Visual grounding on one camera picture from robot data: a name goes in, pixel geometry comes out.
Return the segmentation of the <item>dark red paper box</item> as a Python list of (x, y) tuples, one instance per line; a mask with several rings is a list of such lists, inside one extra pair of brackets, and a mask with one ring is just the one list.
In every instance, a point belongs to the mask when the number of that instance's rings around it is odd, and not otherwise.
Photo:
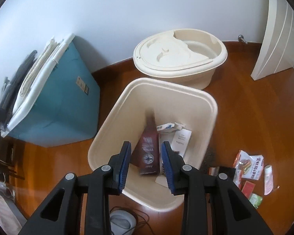
[(131, 155), (131, 164), (138, 167), (140, 175), (159, 174), (159, 136), (152, 109), (146, 112), (146, 124)]

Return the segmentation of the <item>red white snack wrapper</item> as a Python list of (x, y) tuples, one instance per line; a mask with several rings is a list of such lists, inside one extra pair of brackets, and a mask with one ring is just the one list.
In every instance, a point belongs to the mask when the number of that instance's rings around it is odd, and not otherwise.
[(262, 155), (249, 155), (240, 150), (234, 160), (233, 167), (242, 172), (242, 178), (259, 180), (264, 169)]

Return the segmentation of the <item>white slipper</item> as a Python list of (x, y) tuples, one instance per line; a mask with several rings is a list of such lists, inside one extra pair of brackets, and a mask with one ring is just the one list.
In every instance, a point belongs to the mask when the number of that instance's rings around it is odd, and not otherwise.
[(111, 233), (114, 235), (131, 235), (136, 225), (136, 218), (125, 210), (115, 210), (110, 213)]

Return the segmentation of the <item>white paper leaflet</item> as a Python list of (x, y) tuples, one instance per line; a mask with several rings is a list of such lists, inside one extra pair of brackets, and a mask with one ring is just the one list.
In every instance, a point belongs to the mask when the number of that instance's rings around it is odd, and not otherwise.
[(184, 156), (191, 139), (192, 132), (188, 129), (177, 130), (171, 133), (160, 134), (160, 145), (164, 141), (170, 143), (171, 149), (180, 156)]

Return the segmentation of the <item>small red packet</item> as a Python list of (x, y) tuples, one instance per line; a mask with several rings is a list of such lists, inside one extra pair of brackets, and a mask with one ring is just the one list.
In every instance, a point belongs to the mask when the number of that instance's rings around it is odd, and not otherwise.
[(245, 181), (245, 184), (242, 188), (242, 193), (245, 195), (247, 199), (251, 197), (254, 188), (255, 188), (255, 183)]

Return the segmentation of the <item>small green packet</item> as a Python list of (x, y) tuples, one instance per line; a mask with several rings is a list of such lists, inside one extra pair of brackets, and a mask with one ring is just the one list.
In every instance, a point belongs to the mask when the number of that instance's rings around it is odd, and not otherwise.
[(263, 197), (252, 193), (249, 197), (249, 202), (257, 209), (262, 203)]

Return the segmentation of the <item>white blue crumpled carton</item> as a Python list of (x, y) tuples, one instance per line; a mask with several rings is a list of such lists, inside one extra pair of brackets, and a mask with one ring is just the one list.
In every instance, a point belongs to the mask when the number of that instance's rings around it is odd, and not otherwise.
[(157, 126), (157, 132), (159, 134), (168, 134), (168, 133), (176, 132), (178, 130), (182, 130), (183, 128), (185, 128), (184, 124), (180, 124), (177, 122), (170, 122), (170, 123)]

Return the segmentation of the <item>white tube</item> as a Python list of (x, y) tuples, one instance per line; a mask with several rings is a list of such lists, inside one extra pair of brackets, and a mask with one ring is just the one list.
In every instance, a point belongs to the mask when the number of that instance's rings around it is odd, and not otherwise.
[(264, 195), (268, 195), (273, 190), (273, 170), (272, 165), (264, 167)]

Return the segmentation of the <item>teal storage box white lid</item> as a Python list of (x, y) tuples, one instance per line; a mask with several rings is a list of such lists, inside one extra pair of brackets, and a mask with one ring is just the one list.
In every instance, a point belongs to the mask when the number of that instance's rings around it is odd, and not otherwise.
[(32, 51), (0, 97), (0, 136), (42, 147), (83, 141), (98, 128), (100, 88), (74, 45), (73, 33), (59, 43), (25, 97), (19, 89), (40, 54)]

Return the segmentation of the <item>beige round lidded tub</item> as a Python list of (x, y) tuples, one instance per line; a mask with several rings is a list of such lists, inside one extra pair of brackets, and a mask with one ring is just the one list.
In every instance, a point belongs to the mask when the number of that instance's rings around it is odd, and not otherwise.
[(225, 44), (209, 32), (176, 29), (141, 41), (134, 49), (135, 67), (143, 74), (202, 90), (227, 60)]

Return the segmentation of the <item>cream folded cloth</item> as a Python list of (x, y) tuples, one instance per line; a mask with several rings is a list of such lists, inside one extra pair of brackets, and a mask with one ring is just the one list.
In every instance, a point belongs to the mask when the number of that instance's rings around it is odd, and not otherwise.
[(26, 75), (24, 81), (22, 82), (22, 85), (19, 89), (19, 95), (21, 97), (25, 97), (27, 92), (30, 89), (30, 86), (34, 82), (36, 76), (40, 72), (42, 66), (46, 63), (48, 58), (51, 56), (51, 54), (54, 52), (54, 50), (58, 47), (59, 43), (55, 41), (54, 38), (52, 38), (45, 46), (43, 52), (38, 56), (37, 60), (34, 62), (31, 69), (28, 71), (28, 74)]

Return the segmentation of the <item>metal door stopper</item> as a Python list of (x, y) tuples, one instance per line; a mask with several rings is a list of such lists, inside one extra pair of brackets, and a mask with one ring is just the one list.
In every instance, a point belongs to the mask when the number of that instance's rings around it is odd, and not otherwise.
[(242, 42), (246, 45), (248, 44), (248, 42), (244, 39), (244, 36), (242, 34), (240, 34), (237, 39), (239, 42)]

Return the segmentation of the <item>white door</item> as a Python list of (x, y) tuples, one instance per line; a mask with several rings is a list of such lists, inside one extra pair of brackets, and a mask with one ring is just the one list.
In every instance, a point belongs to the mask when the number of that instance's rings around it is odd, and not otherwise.
[(252, 71), (259, 80), (294, 67), (294, 10), (287, 0), (269, 0), (267, 26)]

